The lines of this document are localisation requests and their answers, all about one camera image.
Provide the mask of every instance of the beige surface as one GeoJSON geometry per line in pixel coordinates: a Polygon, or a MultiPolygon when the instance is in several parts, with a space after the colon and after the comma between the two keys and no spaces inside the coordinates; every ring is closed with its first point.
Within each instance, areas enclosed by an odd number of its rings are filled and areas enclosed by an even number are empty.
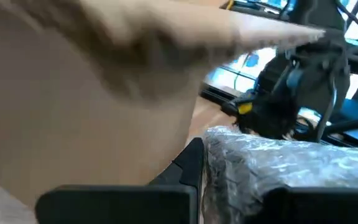
{"type": "MultiPolygon", "coordinates": [[[[0,11],[0,186],[30,207],[62,184],[147,183],[183,149],[209,69],[243,50],[320,33],[172,2],[151,1],[145,8],[128,7],[129,0],[81,1],[81,7],[79,1],[65,1],[75,7],[49,5],[61,0],[12,2],[24,2],[36,15],[32,25],[51,28],[36,32],[0,11]],[[172,44],[161,45],[157,31],[172,44]],[[183,59],[179,67],[160,48],[173,45],[183,59]],[[201,53],[199,61],[195,53],[201,53]]],[[[191,134],[223,119],[197,111],[200,123],[191,134]]]]}

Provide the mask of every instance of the yellow tag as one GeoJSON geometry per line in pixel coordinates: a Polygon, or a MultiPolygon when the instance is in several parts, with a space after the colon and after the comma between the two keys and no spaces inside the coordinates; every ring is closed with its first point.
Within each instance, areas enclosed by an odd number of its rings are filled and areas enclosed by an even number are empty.
{"type": "Polygon", "coordinates": [[[252,103],[245,103],[239,106],[239,114],[246,114],[252,110],[252,103]]]}

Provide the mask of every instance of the crumpled foil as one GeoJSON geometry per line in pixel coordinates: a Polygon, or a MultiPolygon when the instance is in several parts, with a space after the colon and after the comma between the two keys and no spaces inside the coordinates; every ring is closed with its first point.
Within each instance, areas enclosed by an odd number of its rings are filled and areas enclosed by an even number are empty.
{"type": "Polygon", "coordinates": [[[358,188],[358,148],[266,139],[218,126],[204,134],[205,223],[246,223],[278,187],[358,188]]]}

